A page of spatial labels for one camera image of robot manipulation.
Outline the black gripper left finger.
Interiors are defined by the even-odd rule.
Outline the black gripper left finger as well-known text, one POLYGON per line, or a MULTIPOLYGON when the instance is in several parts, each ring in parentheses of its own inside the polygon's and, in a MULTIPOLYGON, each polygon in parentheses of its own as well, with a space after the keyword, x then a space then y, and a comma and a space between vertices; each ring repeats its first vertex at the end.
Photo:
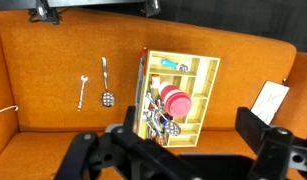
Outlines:
POLYGON ((179 180, 180 159, 133 132, 135 110, 129 106, 123 124, 110 125, 103 135, 77 134, 55 180, 97 180, 102 170, 109 167, 126 180, 179 180))

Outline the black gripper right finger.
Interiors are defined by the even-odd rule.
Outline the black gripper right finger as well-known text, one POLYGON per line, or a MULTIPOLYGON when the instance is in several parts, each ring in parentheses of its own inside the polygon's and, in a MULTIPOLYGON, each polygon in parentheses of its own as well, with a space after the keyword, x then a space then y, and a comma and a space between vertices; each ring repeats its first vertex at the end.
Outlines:
POLYGON ((289 169, 307 180, 307 137, 267 125, 246 107, 237 109, 235 129, 257 155, 248 180, 286 180, 289 169))

